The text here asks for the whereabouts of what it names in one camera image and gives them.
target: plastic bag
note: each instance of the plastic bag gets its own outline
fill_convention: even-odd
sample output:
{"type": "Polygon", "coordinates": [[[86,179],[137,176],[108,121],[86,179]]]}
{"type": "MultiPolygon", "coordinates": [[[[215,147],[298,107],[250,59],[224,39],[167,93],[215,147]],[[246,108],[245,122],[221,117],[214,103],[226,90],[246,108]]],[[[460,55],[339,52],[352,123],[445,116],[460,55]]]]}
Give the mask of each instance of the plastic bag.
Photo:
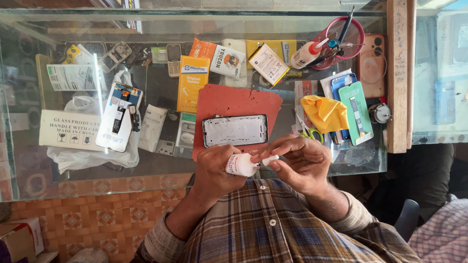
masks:
{"type": "MultiPolygon", "coordinates": [[[[130,73],[121,70],[114,76],[114,82],[120,82],[131,86],[130,73]]],[[[106,100],[101,101],[102,110],[106,106],[106,100]]],[[[90,96],[75,96],[70,100],[64,111],[87,114],[100,114],[99,100],[90,96]]],[[[47,147],[47,156],[58,164],[62,174],[66,170],[79,170],[88,167],[102,165],[106,162],[121,165],[125,168],[135,167],[139,162],[138,139],[140,132],[132,132],[128,140],[128,146],[124,153],[107,149],[106,152],[85,151],[79,149],[47,147]]]]}

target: tiled floor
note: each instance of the tiled floor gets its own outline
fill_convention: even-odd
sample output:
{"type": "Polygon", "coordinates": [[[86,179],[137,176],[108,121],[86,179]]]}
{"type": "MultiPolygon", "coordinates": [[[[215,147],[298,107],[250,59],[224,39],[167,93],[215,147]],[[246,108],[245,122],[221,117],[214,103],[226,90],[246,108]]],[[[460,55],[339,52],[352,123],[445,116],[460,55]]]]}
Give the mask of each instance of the tiled floor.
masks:
{"type": "Polygon", "coordinates": [[[39,217],[45,249],[58,251],[62,263],[86,246],[104,249],[111,263],[127,263],[184,195],[185,189],[173,189],[13,202],[11,219],[39,217]]]}

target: pink mesh pen holder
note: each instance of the pink mesh pen holder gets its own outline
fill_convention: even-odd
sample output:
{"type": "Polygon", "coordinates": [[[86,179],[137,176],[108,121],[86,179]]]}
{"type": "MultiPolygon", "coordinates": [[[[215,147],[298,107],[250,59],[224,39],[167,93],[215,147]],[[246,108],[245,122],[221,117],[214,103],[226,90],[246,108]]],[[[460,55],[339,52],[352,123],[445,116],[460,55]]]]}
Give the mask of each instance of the pink mesh pen holder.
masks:
{"type": "MultiPolygon", "coordinates": [[[[341,31],[343,30],[344,23],[346,22],[347,16],[341,16],[333,20],[330,25],[327,26],[322,32],[320,32],[316,37],[314,37],[311,41],[320,42],[323,39],[327,38],[331,34],[337,32],[337,38],[340,37],[341,31]]],[[[343,43],[353,43],[353,44],[364,44],[364,30],[362,29],[361,24],[354,18],[351,19],[350,26],[346,35],[344,36],[343,43]]],[[[331,58],[327,58],[325,61],[320,62],[317,65],[313,65],[312,68],[314,69],[326,69],[329,68],[331,65],[334,65],[342,60],[352,58],[359,54],[361,51],[362,46],[352,46],[343,48],[344,55],[343,56],[334,56],[331,58]]],[[[324,44],[322,47],[322,51],[320,52],[319,57],[325,57],[331,48],[328,47],[328,43],[324,44]]]]}

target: glass table top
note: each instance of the glass table top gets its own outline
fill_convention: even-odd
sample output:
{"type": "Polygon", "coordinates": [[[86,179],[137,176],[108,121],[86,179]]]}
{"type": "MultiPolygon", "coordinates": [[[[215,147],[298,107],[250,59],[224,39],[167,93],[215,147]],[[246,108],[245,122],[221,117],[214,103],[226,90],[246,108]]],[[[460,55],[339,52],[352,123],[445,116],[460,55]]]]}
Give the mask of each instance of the glass table top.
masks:
{"type": "Polygon", "coordinates": [[[412,144],[468,142],[468,13],[417,3],[412,144]]]}
{"type": "MultiPolygon", "coordinates": [[[[183,55],[188,55],[194,37],[216,44],[222,44],[221,41],[227,38],[291,39],[300,47],[326,28],[337,15],[347,15],[347,12],[287,15],[259,11],[229,16],[209,12],[145,12],[0,9],[1,201],[181,188],[186,187],[195,171],[190,145],[178,144],[170,155],[138,148],[138,164],[130,168],[110,162],[83,168],[80,163],[96,159],[92,155],[84,158],[76,152],[64,157],[60,154],[67,151],[65,148],[39,145],[43,110],[63,111],[77,96],[100,97],[105,101],[114,75],[121,70],[128,71],[133,86],[144,92],[139,108],[141,117],[149,104],[168,110],[159,140],[175,145],[180,136],[182,117],[176,111],[179,79],[168,75],[167,64],[151,62],[147,66],[126,67],[121,63],[111,72],[102,74],[106,89],[100,94],[96,91],[54,91],[46,65],[59,64],[60,54],[71,44],[83,44],[99,53],[110,50],[120,41],[143,48],[177,43],[181,45],[183,55]],[[114,21],[141,21],[143,33],[116,28],[114,21]],[[54,160],[60,160],[60,166],[54,160]]],[[[361,11],[355,13],[354,18],[365,33],[386,31],[385,13],[361,11]]],[[[319,80],[348,68],[356,71],[356,64],[357,59],[351,58],[326,70],[304,71],[302,78],[284,79],[276,88],[293,91],[294,81],[317,80],[320,94],[323,90],[319,80]]],[[[222,84],[222,79],[220,74],[210,73],[209,83],[222,84]]],[[[252,83],[255,81],[258,82],[254,77],[248,79],[246,88],[254,89],[252,83]]],[[[378,102],[369,99],[367,103],[378,102]]],[[[291,133],[291,126],[296,123],[293,108],[294,101],[282,102],[269,141],[291,133]]],[[[333,146],[336,159],[330,166],[329,176],[386,171],[384,128],[382,124],[373,125],[374,138],[359,146],[350,146],[347,142],[333,146]]],[[[57,134],[49,137],[61,139],[57,134]]]]}

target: man's right hand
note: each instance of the man's right hand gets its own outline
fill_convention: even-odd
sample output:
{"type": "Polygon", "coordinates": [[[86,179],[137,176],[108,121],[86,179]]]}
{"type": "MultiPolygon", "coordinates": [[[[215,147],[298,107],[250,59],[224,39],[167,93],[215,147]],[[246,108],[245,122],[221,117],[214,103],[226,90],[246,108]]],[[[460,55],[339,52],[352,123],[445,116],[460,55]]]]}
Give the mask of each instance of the man's right hand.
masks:
{"type": "Polygon", "coordinates": [[[226,173],[226,164],[233,154],[241,153],[232,145],[213,145],[197,155],[195,182],[190,192],[196,192],[203,201],[217,202],[220,197],[242,188],[247,177],[226,173]]]}
{"type": "Polygon", "coordinates": [[[270,162],[271,169],[278,177],[306,197],[323,198],[331,152],[318,140],[287,134],[252,154],[252,162],[259,162],[275,154],[284,156],[286,162],[270,162]]]}

